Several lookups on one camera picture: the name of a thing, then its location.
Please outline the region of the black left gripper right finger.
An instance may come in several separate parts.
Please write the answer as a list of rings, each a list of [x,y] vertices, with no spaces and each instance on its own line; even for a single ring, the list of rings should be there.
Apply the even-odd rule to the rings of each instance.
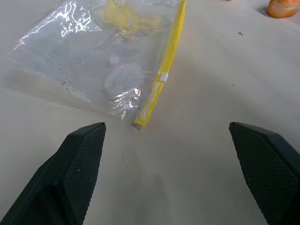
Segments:
[[[300,154],[278,133],[231,122],[245,182],[268,225],[300,225]]]

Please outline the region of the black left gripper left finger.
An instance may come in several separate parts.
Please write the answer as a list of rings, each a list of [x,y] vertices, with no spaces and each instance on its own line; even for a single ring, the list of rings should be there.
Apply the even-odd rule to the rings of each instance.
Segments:
[[[70,133],[35,172],[0,225],[83,225],[98,178],[105,123]]]

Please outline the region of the clear zip bag yellow zipper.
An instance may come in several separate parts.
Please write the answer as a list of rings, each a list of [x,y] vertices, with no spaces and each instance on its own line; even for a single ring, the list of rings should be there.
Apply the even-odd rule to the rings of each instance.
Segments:
[[[62,0],[9,57],[141,129],[177,51],[187,0]]]

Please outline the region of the orange toy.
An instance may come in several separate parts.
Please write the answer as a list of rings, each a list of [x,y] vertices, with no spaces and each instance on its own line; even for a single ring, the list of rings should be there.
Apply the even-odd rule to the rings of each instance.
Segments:
[[[286,18],[300,11],[300,0],[270,0],[266,13],[273,18]]]

